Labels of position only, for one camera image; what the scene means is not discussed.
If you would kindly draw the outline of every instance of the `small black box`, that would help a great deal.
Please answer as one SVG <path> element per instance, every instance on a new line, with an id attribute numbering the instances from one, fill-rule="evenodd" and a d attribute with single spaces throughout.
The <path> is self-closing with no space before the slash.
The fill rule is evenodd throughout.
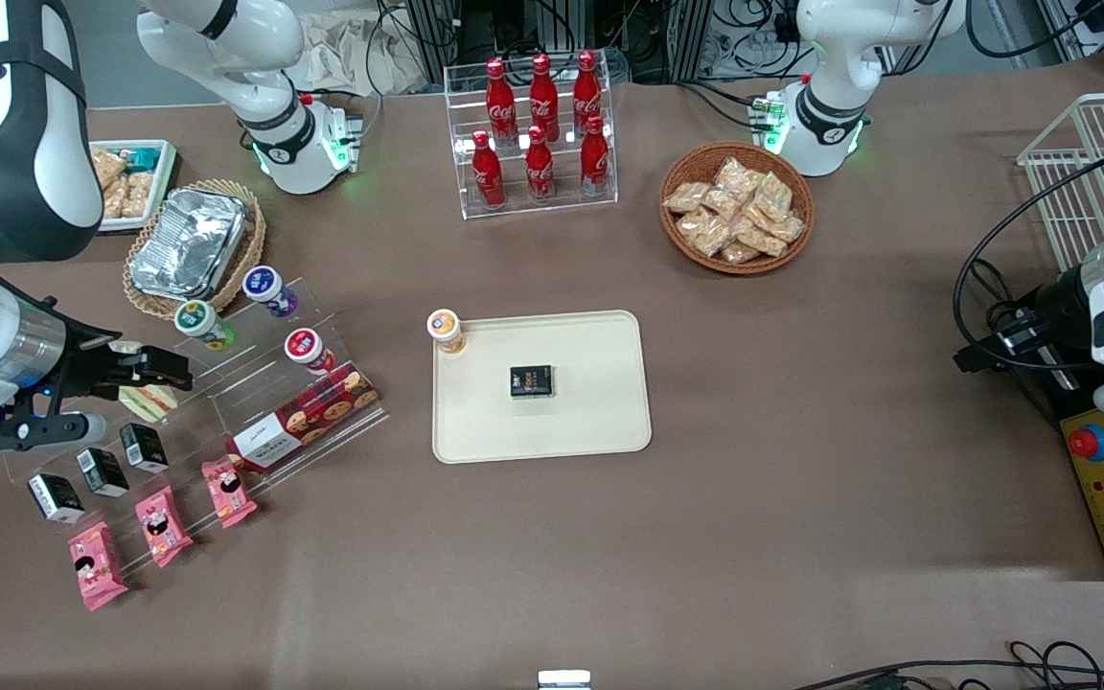
<path id="1" fill-rule="evenodd" d="M 84 473 L 84 480 L 87 480 L 88 489 L 93 493 L 117 498 L 130 490 L 130 484 L 127 484 L 127 476 L 121 471 L 118 458 L 113 457 L 110 452 L 86 448 L 81 450 L 75 459 L 78 459 L 79 471 Z"/>
<path id="2" fill-rule="evenodd" d="M 28 490 L 45 519 L 75 524 L 84 516 L 84 503 L 65 477 L 38 475 L 28 480 Z"/>
<path id="3" fill-rule="evenodd" d="M 509 367 L 510 397 L 551 397 L 552 367 Z"/>
<path id="4" fill-rule="evenodd" d="M 140 468 L 156 475 L 168 468 L 164 447 L 161 446 L 161 435 L 155 428 L 141 424 L 127 424 L 119 432 L 121 446 L 127 449 L 127 463 L 130 467 Z"/>

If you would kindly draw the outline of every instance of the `clear acrylic stand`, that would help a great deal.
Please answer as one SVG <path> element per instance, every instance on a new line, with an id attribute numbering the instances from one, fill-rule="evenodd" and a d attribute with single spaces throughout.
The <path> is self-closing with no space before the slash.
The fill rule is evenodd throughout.
<path id="1" fill-rule="evenodd" d="M 459 182 L 459 202 L 465 220 L 486 215 L 522 214 L 527 211 L 614 204 L 619 199 L 616 169 L 616 127 L 613 119 L 613 84 L 607 70 L 605 53 L 595 53 L 599 65 L 599 117 L 604 118 L 607 139 L 607 185 L 601 197 L 582 192 L 582 141 L 573 132 L 573 83 L 577 79 L 577 54 L 552 56 L 552 82 L 556 87 L 556 112 L 560 113 L 561 137 L 549 144 L 552 151 L 552 170 L 555 173 L 555 197 L 535 205 L 527 193 L 527 148 L 531 126 L 530 86 L 534 72 L 531 57 L 516 57 L 505 62 L 505 74 L 513 89 L 513 109 L 518 114 L 518 148 L 499 149 L 491 141 L 500 158 L 500 177 L 505 181 L 505 205 L 496 211 L 485 209 L 475 182 L 471 157 L 475 144 L 471 132 L 482 129 L 491 132 L 485 88 L 488 76 L 485 65 L 452 65 L 446 67 L 446 113 L 450 120 L 450 151 L 454 170 Z"/>
<path id="2" fill-rule="evenodd" d="M 236 328 L 236 341 L 231 349 L 209 350 L 205 344 L 193 339 L 180 342 L 174 348 L 178 353 L 189 358 L 190 372 L 195 375 L 195 389 L 190 393 L 174 390 L 180 404 L 159 423 L 145 423 L 121 403 L 96 397 L 78 399 L 67 407 L 105 416 L 108 426 L 105 437 L 86 446 L 4 454 L 3 464 L 9 479 L 13 484 L 25 486 L 30 477 L 43 471 L 71 481 L 88 513 L 74 527 L 57 523 L 55 527 L 70 538 L 104 520 L 113 533 L 124 575 L 130 575 L 145 564 L 152 563 L 139 520 L 135 517 L 135 506 L 164 486 L 172 489 L 181 524 L 189 534 L 197 534 L 217 523 L 210 493 L 203 484 L 201 464 L 223 457 L 234 433 L 293 401 L 316 381 L 316 376 L 307 368 L 297 365 L 284 353 L 282 346 L 288 332 L 301 327 L 312 328 L 323 338 L 326 348 L 337 354 L 338 361 L 347 362 L 351 359 L 335 326 L 335 315 L 323 308 L 302 279 L 295 279 L 288 286 L 297 294 L 298 300 L 297 310 L 288 318 L 273 317 L 263 305 L 251 305 L 226 317 Z M 284 466 L 268 475 L 243 471 L 242 477 L 251 498 L 263 497 L 279 482 L 368 432 L 388 416 L 381 403 L 372 403 L 312 445 L 299 449 L 293 457 L 285 459 Z M 170 463 L 167 470 L 150 475 L 128 466 L 118 429 L 131 421 L 159 433 Z M 107 498 L 88 490 L 75 457 L 79 450 L 89 447 L 108 450 L 118 459 L 130 482 L 130 490 L 126 495 Z M 246 526 L 248 520 L 238 528 L 248 529 Z"/>

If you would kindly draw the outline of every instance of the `woven tray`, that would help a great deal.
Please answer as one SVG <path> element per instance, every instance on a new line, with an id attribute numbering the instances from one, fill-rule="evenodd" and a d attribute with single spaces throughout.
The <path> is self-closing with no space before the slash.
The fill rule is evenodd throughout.
<path id="1" fill-rule="evenodd" d="M 233 301 L 233 298 L 236 297 L 236 293 L 241 291 L 242 279 L 245 278 L 245 273 L 263 261 L 263 244 L 266 241 L 266 219 L 263 217 L 263 209 L 258 208 L 258 198 L 254 197 L 254 192 L 251 192 L 250 189 L 245 189 L 236 182 L 230 182 L 226 179 L 203 179 L 188 187 L 201 189 L 203 192 L 219 192 L 226 193 L 229 197 L 236 197 L 238 200 L 244 201 L 245 205 L 250 206 L 251 210 L 251 222 L 245 227 L 241 243 L 236 245 L 236 253 L 233 253 L 229 270 L 224 272 L 223 284 L 220 286 L 219 291 L 212 294 L 210 300 L 206 300 L 211 302 L 211 306 L 215 310 L 223 311 L 229 306 L 229 302 Z M 127 254 L 127 265 L 121 270 L 121 286 L 126 289 L 127 298 L 131 305 L 135 305 L 144 314 L 162 319 L 172 319 L 172 315 L 181 306 L 180 301 L 170 300 L 167 297 L 157 297 L 156 294 L 140 293 L 130 283 L 130 262 L 135 261 L 135 255 L 139 254 L 139 250 L 144 248 L 144 244 L 148 243 L 149 237 L 152 236 L 152 231 L 156 230 L 156 223 L 161 217 L 161 213 L 164 213 L 163 205 L 161 205 L 161 209 L 156 214 L 152 214 L 152 217 L 148 219 L 148 224 L 145 224 L 144 230 L 139 233 L 139 238 L 135 240 L 135 247 L 131 247 L 130 253 Z"/>
<path id="2" fill-rule="evenodd" d="M 662 200 L 671 197 L 671 192 L 675 192 L 680 184 L 686 182 L 713 184 L 714 174 L 718 174 L 719 169 L 722 169 L 723 160 L 726 160 L 728 156 L 734 156 L 735 160 L 744 163 L 749 170 L 774 171 L 774 174 L 778 176 L 794 193 L 789 208 L 803 220 L 803 235 L 792 242 L 786 248 L 786 253 L 781 257 L 756 257 L 742 264 L 731 264 L 721 258 L 707 257 L 684 241 L 683 236 L 679 234 L 679 229 L 676 229 L 676 219 L 679 216 L 662 205 Z M 807 187 L 807 180 L 803 179 L 803 176 L 798 174 L 792 164 L 781 160 L 779 157 L 760 148 L 760 146 L 739 141 L 715 141 L 681 156 L 667 171 L 667 177 L 662 179 L 662 192 L 658 195 L 658 215 L 662 219 L 662 229 L 667 231 L 667 236 L 671 238 L 676 247 L 679 247 L 680 252 L 709 269 L 731 275 L 753 275 L 776 269 L 803 252 L 803 247 L 811 237 L 811 229 L 816 226 L 816 204 L 811 201 L 811 190 Z"/>

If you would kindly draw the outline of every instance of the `coca-cola bottle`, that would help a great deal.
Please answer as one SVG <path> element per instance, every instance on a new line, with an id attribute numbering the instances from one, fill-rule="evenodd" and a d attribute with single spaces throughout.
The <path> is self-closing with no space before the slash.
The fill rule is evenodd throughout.
<path id="1" fill-rule="evenodd" d="M 543 134 L 549 141 L 561 139 L 561 124 L 556 121 L 555 84 L 549 70 L 552 70 L 552 59 L 539 53 L 532 61 L 534 79 L 531 82 L 531 120 L 543 127 Z"/>
<path id="2" fill-rule="evenodd" d="M 476 152 L 471 157 L 471 169 L 476 173 L 476 184 L 482 208 L 496 211 L 505 205 L 505 182 L 500 179 L 500 158 L 488 146 L 488 132 L 477 129 L 471 135 Z"/>
<path id="3" fill-rule="evenodd" d="M 549 151 L 543 127 L 533 124 L 527 134 L 531 136 L 531 148 L 527 149 L 527 187 L 530 187 L 531 201 L 542 205 L 555 195 L 552 151 Z"/>
<path id="4" fill-rule="evenodd" d="M 488 92 L 485 104 L 488 106 L 491 135 L 497 140 L 497 148 L 511 149 L 518 146 L 518 114 L 513 113 L 513 89 L 505 81 L 505 62 L 500 57 L 490 59 L 487 70 Z"/>
<path id="5" fill-rule="evenodd" d="M 577 82 L 573 84 L 573 131 L 577 139 L 586 136 L 586 121 L 599 114 L 599 76 L 595 65 L 599 59 L 594 51 L 577 53 Z"/>
<path id="6" fill-rule="evenodd" d="M 601 197 L 607 189 L 607 140 L 604 118 L 592 115 L 586 119 L 586 137 L 582 140 L 582 193 Z"/>

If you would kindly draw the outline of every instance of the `beige tray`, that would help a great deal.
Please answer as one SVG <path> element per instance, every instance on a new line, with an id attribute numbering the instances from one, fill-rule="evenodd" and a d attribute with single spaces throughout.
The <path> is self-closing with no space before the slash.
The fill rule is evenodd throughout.
<path id="1" fill-rule="evenodd" d="M 650 443 L 641 332 L 625 310 L 463 322 L 433 348 L 433 453 L 447 464 L 633 454 Z M 511 399 L 509 367 L 552 365 L 552 397 Z"/>

